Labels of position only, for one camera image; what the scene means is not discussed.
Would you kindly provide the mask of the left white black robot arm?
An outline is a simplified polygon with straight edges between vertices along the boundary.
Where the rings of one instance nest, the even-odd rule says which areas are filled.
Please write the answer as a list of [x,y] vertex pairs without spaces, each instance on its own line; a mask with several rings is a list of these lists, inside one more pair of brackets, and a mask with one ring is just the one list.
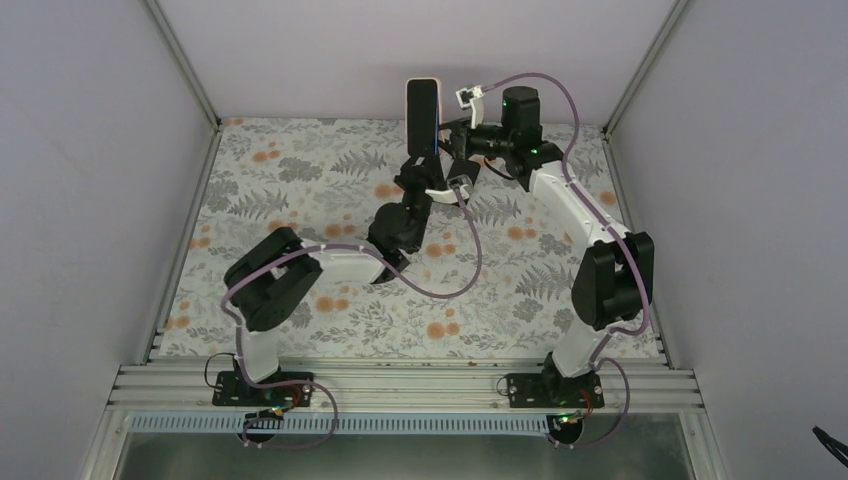
[[410,158],[395,177],[403,190],[399,203],[386,203],[368,228],[366,244],[352,250],[317,247],[279,266],[267,266],[310,247],[290,227],[279,227],[236,261],[224,274],[235,293],[229,303],[241,314],[236,340],[238,390],[255,405],[270,402],[278,391],[277,328],[312,287],[326,283],[386,283],[410,264],[420,250],[433,199],[426,191],[447,185],[438,157]]

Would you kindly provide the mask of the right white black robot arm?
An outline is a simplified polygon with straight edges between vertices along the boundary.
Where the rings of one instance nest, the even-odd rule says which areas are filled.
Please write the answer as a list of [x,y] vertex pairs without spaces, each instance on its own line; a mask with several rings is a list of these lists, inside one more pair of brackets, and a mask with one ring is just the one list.
[[483,86],[462,88],[456,97],[469,118],[448,123],[450,155],[503,159],[506,171],[564,227],[583,258],[571,287],[578,317],[543,362],[544,399],[565,407],[589,386],[599,357],[624,324],[648,317],[655,246],[645,232],[633,233],[605,213],[569,166],[568,152],[543,137],[536,89],[514,86],[502,93],[499,124],[486,124]]

